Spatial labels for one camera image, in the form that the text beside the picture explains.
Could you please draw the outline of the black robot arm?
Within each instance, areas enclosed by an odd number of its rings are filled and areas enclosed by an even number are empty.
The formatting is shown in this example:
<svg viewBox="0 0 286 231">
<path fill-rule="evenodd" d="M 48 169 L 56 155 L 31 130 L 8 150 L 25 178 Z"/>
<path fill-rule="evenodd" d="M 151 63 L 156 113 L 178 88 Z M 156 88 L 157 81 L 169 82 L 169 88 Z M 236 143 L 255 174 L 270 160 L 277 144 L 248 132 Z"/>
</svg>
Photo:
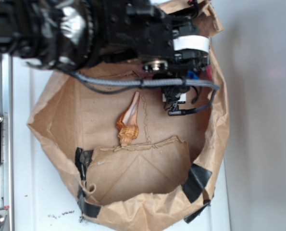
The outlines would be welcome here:
<svg viewBox="0 0 286 231">
<path fill-rule="evenodd" d="M 0 62 L 3 54 L 32 67 L 58 70 L 100 92 L 161 88 L 166 108 L 178 109 L 183 93 L 200 95 L 209 84 L 199 73 L 209 63 L 208 39 L 188 10 L 165 13 L 149 0 L 0 0 Z M 79 70 L 99 63 L 137 63 L 151 80 L 96 80 Z"/>
</svg>

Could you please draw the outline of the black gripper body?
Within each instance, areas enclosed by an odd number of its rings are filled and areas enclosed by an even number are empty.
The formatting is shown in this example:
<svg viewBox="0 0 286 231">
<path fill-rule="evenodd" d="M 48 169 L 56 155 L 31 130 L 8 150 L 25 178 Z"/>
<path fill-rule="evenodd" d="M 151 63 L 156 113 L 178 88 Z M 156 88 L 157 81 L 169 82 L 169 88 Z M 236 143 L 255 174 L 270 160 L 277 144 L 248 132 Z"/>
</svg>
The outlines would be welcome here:
<svg viewBox="0 0 286 231">
<path fill-rule="evenodd" d="M 192 22 L 197 2 L 189 3 L 189 10 L 166 14 L 149 0 L 126 2 L 125 13 L 131 22 L 126 31 L 135 39 L 134 51 L 143 70 L 153 77 L 130 80 L 125 88 L 161 88 L 166 109 L 177 109 L 180 98 L 191 88 L 196 91 L 192 100 L 195 103 L 202 88 L 211 85 L 210 81 L 199 78 L 210 63 L 210 42 L 199 35 L 198 27 Z"/>
</svg>

